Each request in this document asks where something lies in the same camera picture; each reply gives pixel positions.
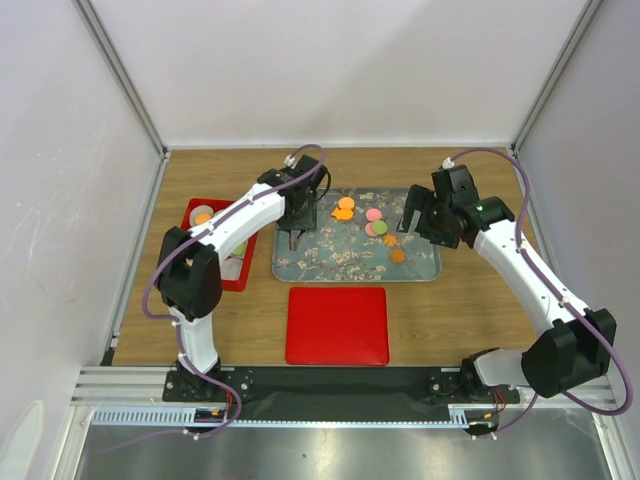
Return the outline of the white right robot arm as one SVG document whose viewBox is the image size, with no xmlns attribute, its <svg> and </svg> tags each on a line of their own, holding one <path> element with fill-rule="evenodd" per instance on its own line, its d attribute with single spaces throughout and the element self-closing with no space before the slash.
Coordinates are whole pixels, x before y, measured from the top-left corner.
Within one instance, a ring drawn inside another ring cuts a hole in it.
<svg viewBox="0 0 640 480">
<path fill-rule="evenodd" d="M 538 335 L 527 349 L 495 348 L 465 358 L 462 394 L 482 402 L 496 386 L 514 385 L 551 398 L 605 375 L 611 356 L 602 343 L 615 338 L 613 316 L 563 286 L 529 248 L 506 203 L 479 196 L 466 166 L 440 169 L 432 181 L 431 188 L 410 186 L 398 231 L 451 249 L 465 243 L 502 277 Z"/>
</svg>

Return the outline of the red box lid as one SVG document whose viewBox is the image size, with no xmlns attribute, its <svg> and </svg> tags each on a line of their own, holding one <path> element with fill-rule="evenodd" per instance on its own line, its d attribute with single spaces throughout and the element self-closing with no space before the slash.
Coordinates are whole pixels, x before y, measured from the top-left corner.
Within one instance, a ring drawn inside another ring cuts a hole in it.
<svg viewBox="0 0 640 480">
<path fill-rule="evenodd" d="M 291 288 L 285 360 L 296 366 L 386 366 L 390 361 L 386 290 Z"/>
</svg>

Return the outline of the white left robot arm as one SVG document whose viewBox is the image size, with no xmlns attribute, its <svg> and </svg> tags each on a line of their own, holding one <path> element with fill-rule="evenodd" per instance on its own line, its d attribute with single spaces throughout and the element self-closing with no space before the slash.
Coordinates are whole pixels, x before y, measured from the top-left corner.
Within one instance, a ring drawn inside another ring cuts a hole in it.
<svg viewBox="0 0 640 480">
<path fill-rule="evenodd" d="M 148 310 L 150 290 L 156 288 L 168 308 L 165 315 L 176 329 L 178 362 L 188 372 L 185 388 L 198 400 L 213 398 L 220 377 L 213 369 L 219 354 L 213 339 L 213 311 L 223 294 L 222 264 L 263 227 L 288 218 L 314 199 L 328 174 L 326 153 L 315 159 L 306 146 L 285 158 L 284 167 L 262 173 L 248 191 L 205 223 L 165 233 L 158 265 L 143 295 Z"/>
</svg>

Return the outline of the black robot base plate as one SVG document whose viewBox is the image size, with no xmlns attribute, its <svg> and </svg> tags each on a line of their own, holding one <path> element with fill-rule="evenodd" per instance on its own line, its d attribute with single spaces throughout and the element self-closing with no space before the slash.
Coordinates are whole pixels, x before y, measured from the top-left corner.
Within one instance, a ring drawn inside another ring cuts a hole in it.
<svg viewBox="0 0 640 480">
<path fill-rule="evenodd" d="M 454 404 L 495 411 L 519 400 L 505 385 L 474 384 L 457 367 L 227 366 L 211 377 L 239 394 L 246 421 L 446 421 Z"/>
</svg>

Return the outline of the red cookie box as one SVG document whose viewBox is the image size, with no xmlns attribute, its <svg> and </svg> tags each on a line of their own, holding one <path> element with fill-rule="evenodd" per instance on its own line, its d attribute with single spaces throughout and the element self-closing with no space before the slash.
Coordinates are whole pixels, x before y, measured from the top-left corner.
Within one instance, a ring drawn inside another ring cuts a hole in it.
<svg viewBox="0 0 640 480">
<path fill-rule="evenodd" d="M 189 230 L 197 226 L 193 224 L 193 218 L 199 213 L 207 212 L 213 217 L 231 204 L 231 200 L 191 198 L 184 212 L 180 228 L 182 230 Z M 246 245 L 246 251 L 243 255 L 234 255 L 232 252 L 231 255 L 222 262 L 221 279 L 224 291 L 242 292 L 245 290 L 257 239 L 258 234 L 255 233 L 243 243 Z"/>
</svg>

